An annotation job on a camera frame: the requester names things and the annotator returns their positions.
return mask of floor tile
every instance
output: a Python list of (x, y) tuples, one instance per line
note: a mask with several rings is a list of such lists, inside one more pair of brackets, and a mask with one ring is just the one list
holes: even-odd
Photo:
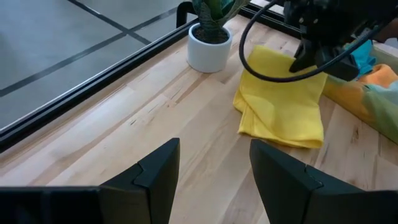
[(0, 1), (0, 89), (118, 33), (66, 0)]
[(141, 49), (125, 36), (46, 77), (0, 98), (0, 129)]
[(127, 28), (177, 7), (183, 0), (77, 0)]
[[(197, 18), (196, 15), (188, 14), (187, 21), (190, 22), (196, 18)], [(166, 17), (162, 20), (159, 20), (147, 27), (144, 27), (136, 31), (136, 33), (145, 37), (150, 41), (155, 41), (163, 37), (164, 35), (168, 34), (169, 32), (175, 30), (176, 20), (177, 20), (177, 15), (172, 14), (169, 17)]]

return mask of plant pot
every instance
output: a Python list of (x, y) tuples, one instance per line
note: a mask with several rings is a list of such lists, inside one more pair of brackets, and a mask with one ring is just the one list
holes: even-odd
[(193, 35), (193, 31), (199, 26), (199, 23), (197, 23), (192, 25), (189, 29), (188, 63), (193, 69), (199, 72), (219, 72), (225, 68), (226, 61), (228, 60), (232, 43), (232, 34), (228, 29), (223, 28), (228, 34), (228, 40), (221, 44), (207, 44), (198, 40)]

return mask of wooden table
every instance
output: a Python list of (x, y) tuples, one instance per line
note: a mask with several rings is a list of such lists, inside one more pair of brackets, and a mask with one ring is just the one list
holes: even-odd
[[(180, 178), (170, 223), (266, 223), (232, 106), (242, 72), (238, 41), (248, 20), (226, 25), (227, 67), (202, 74), (182, 39), (73, 111), (0, 155), (1, 185), (98, 185), (172, 137), (181, 138)], [(299, 40), (255, 24), (246, 44), (292, 55)], [(365, 190), (398, 189), (398, 147), (328, 98), (320, 100), (321, 149), (278, 146)]]

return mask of black cable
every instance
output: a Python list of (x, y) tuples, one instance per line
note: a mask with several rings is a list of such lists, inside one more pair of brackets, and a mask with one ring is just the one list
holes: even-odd
[(261, 79), (261, 80), (265, 80), (265, 81), (269, 81), (269, 82), (277, 82), (277, 83), (287, 83), (287, 82), (296, 82), (296, 81), (300, 81), (306, 78), (310, 78), (318, 73), (323, 72), (325, 69), (327, 69), (328, 67), (334, 65), (335, 63), (339, 62), (341, 59), (347, 57), (349, 54), (351, 54), (354, 50), (356, 50), (358, 47), (360, 47), (361, 45), (363, 45), (367, 40), (371, 39), (374, 35), (376, 35), (377, 33), (379, 33), (381, 31), (382, 28), (384, 28), (390, 21), (386, 22), (382, 22), (381, 25), (376, 26), (373, 30), (371, 30), (370, 32), (368, 32), (366, 35), (364, 35), (363, 37), (361, 37), (360, 39), (358, 39), (358, 41), (352, 45), (348, 50), (344, 51), (343, 53), (339, 54), (337, 57), (335, 57), (334, 59), (330, 60), (329, 62), (321, 65), (320, 67), (318, 67), (317, 69), (312, 70), (311, 72), (308, 72), (306, 74), (303, 75), (297, 75), (294, 77), (288, 77), (288, 78), (275, 78), (275, 77), (267, 77), (265, 75), (262, 75), (260, 73), (257, 73), (256, 71), (254, 71), (248, 64), (248, 62), (246, 61), (246, 59), (244, 58), (244, 43), (246, 41), (246, 37), (248, 36), (248, 33), (250, 31), (250, 28), (253, 26), (253, 24), (256, 22), (257, 18), (264, 13), (266, 10), (270, 9), (272, 6), (274, 6), (276, 4), (276, 0), (273, 0), (272, 2), (270, 2), (268, 5), (264, 6), (264, 8), (262, 8), (260, 11), (258, 11), (253, 18), (249, 21), (248, 25), (246, 26), (246, 28), (243, 30), (242, 33), (242, 37), (241, 37), (241, 41), (239, 43), (239, 58), (242, 61), (243, 67), (252, 75), (254, 75), (255, 77)]

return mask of folded cloth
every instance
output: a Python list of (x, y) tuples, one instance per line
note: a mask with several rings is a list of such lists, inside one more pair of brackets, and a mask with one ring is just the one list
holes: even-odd
[(363, 84), (374, 84), (388, 88), (391, 83), (398, 81), (398, 76), (390, 66), (380, 64), (373, 67), (372, 73), (362, 76), (358, 81)]
[[(353, 45), (355, 42), (346, 45), (346, 49)], [(355, 62), (359, 68), (358, 77), (363, 76), (372, 71), (373, 66), (376, 64), (376, 58), (371, 56), (373, 49), (373, 43), (371, 40), (366, 41), (363, 45), (359, 46), (353, 53), (352, 56), (355, 58)]]
[(368, 89), (358, 82), (346, 82), (329, 76), (323, 94), (369, 124), (375, 118), (362, 102), (366, 90)]
[[(291, 77), (294, 59), (263, 46), (255, 46), (248, 63), (269, 77)], [(314, 67), (300, 73), (307, 73)], [(242, 112), (239, 133), (294, 147), (319, 148), (323, 126), (318, 101), (327, 74), (292, 83), (260, 80), (243, 71), (233, 105)]]
[(376, 119), (370, 125), (398, 144), (398, 105), (376, 91), (367, 91), (363, 104)]
[(389, 85), (388, 88), (384, 88), (379, 85), (366, 85), (369, 89), (377, 92), (391, 103), (398, 106), (398, 81), (395, 81)]

